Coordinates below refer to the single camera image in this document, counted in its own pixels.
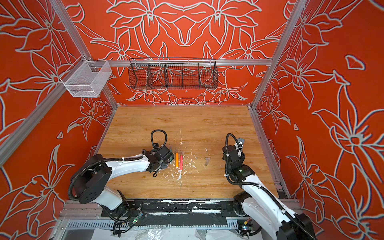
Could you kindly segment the pink marker pen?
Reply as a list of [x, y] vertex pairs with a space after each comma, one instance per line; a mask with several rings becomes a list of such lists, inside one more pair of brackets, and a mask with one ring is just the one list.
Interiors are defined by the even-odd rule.
[[184, 169], [183, 164], [184, 164], [184, 156], [182, 154], [180, 154], [180, 164], [179, 164], [180, 171], [182, 171]]

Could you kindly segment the clear pen cap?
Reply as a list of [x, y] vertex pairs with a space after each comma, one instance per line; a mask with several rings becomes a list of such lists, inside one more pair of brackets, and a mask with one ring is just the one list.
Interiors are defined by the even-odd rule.
[[210, 157], [205, 158], [205, 166], [208, 166], [208, 165], [209, 165], [210, 160], [211, 160]]

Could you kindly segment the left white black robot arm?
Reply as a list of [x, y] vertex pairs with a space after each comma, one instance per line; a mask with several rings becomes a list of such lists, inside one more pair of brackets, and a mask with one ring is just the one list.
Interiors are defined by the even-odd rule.
[[107, 186], [109, 181], [144, 172], [152, 173], [155, 178], [174, 158], [174, 153], [166, 146], [149, 152], [142, 150], [140, 154], [130, 157], [104, 158], [101, 154], [94, 155], [71, 177], [68, 197], [80, 204], [96, 203], [115, 210], [123, 204], [124, 198], [121, 192]]

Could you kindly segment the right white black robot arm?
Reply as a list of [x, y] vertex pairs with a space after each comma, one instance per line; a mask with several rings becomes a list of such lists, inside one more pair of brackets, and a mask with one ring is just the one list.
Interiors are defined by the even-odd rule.
[[245, 154], [237, 145], [223, 147], [225, 177], [243, 192], [234, 200], [237, 213], [249, 216], [271, 240], [315, 240], [310, 218], [297, 214], [272, 194], [256, 173], [244, 164]]

